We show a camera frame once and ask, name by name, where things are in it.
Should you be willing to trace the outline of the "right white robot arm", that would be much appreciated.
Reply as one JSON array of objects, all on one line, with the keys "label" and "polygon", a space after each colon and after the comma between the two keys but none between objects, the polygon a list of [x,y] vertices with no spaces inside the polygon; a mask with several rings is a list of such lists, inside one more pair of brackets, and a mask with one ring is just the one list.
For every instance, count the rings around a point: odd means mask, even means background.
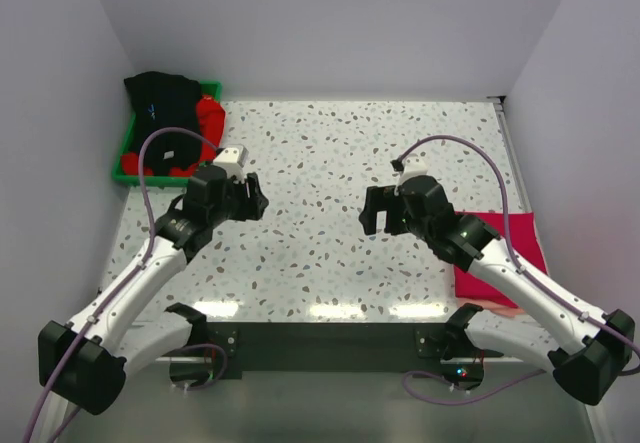
[{"label": "right white robot arm", "polygon": [[481,321],[475,311],[459,325],[474,347],[551,373],[567,394],[591,406],[624,376],[635,336],[633,318],[620,309],[607,313],[566,291],[511,249],[504,234],[475,215],[456,212],[433,177],[369,187],[359,216],[365,234],[375,233],[380,212],[386,215],[386,233],[413,234],[439,260],[497,289],[546,333],[541,341],[531,330],[508,333],[501,323]]}]

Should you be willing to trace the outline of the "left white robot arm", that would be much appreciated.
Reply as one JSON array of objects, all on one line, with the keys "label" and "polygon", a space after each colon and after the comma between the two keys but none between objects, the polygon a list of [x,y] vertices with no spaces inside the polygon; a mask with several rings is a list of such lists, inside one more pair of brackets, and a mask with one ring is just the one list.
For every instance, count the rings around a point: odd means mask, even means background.
[{"label": "left white robot arm", "polygon": [[40,384],[92,415],[103,413],[130,373],[130,359],[117,351],[141,311],[211,242],[214,229],[258,221],[268,205],[256,173],[199,168],[112,284],[67,323],[51,321],[40,331]]}]

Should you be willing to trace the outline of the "black t shirt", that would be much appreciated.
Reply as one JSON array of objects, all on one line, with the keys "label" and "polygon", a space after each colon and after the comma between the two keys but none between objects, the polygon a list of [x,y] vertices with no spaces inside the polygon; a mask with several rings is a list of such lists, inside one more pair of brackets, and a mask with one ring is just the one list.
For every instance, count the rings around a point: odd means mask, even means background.
[{"label": "black t shirt", "polygon": [[142,162],[146,175],[190,175],[200,162],[203,143],[178,130],[204,133],[197,115],[201,84],[182,75],[149,71],[126,78],[124,85],[135,126],[120,157],[123,173],[136,176]]}]

